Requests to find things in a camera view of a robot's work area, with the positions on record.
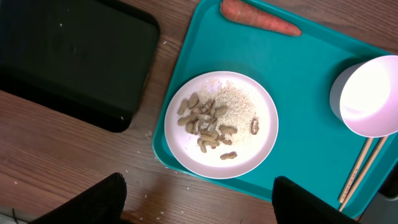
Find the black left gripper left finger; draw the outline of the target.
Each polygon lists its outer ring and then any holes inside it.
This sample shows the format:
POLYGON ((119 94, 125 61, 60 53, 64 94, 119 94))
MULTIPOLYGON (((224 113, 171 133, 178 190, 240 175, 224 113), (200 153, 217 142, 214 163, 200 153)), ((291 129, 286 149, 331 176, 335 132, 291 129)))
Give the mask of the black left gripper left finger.
POLYGON ((117 224, 126 201, 127 187, 115 172, 31 224, 117 224))

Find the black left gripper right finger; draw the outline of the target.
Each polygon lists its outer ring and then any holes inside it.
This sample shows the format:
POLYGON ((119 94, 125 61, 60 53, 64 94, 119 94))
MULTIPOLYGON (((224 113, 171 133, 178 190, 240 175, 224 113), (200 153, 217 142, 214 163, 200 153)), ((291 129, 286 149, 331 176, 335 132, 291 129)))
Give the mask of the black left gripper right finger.
POLYGON ((358 224, 284 176, 274 179, 272 206, 278 224, 358 224))

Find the wooden chopstick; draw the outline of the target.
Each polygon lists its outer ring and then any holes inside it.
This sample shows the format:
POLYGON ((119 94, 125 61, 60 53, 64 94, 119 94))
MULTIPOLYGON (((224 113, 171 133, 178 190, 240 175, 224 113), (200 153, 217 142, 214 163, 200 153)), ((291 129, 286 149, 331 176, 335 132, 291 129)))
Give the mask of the wooden chopstick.
POLYGON ((368 153, 369 148, 370 148, 372 143, 373 143, 373 138, 367 138, 366 139, 366 141, 365 141, 365 143, 364 143, 364 145, 363 145, 363 147, 362 147, 362 149, 361 149, 361 151, 359 153, 359 156, 358 156, 356 162, 354 163, 354 166, 353 166, 353 168, 352 168, 352 170, 351 170, 351 172, 350 172, 350 174, 348 176, 348 179, 345 182, 343 190, 340 193, 340 196, 338 198, 339 203, 343 203, 344 202, 344 200, 345 200, 345 198, 346 198, 346 196, 347 196, 347 194, 348 194, 348 192, 349 192, 349 190, 350 190, 350 188, 351 188, 351 186, 352 186, 352 184, 353 184, 353 182, 354 182, 354 180, 355 180, 355 178, 357 176, 357 173, 359 172, 359 168, 361 167, 361 165, 362 165, 362 163, 364 161, 364 158, 365 158, 366 154, 368 153))
POLYGON ((372 166, 375 158, 377 157, 377 155, 379 154, 380 150, 382 149, 383 145, 385 144, 385 142, 387 141, 388 136, 384 136, 382 138, 380 138, 380 140, 378 140, 375 148, 373 149, 371 155, 368 157, 365 165, 363 165, 363 168, 361 169, 361 172, 357 173, 357 176, 344 200, 343 203, 341 203, 340 207, 339 207, 339 211, 342 212, 343 209, 345 208, 346 204, 349 202, 350 198, 353 196, 353 194, 355 193, 356 189, 358 188, 358 186, 360 185, 360 183, 362 182, 362 180, 364 179, 365 175, 368 173, 368 170, 370 169, 370 167, 372 166))

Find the pink bowl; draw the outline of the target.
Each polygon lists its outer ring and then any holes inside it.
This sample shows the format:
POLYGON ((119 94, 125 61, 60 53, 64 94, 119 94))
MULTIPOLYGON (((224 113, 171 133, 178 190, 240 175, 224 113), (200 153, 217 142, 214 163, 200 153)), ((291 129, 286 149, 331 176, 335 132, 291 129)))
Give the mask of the pink bowl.
POLYGON ((341 72, 329 94, 332 112, 357 135, 397 132, 397 56, 385 55, 341 72))

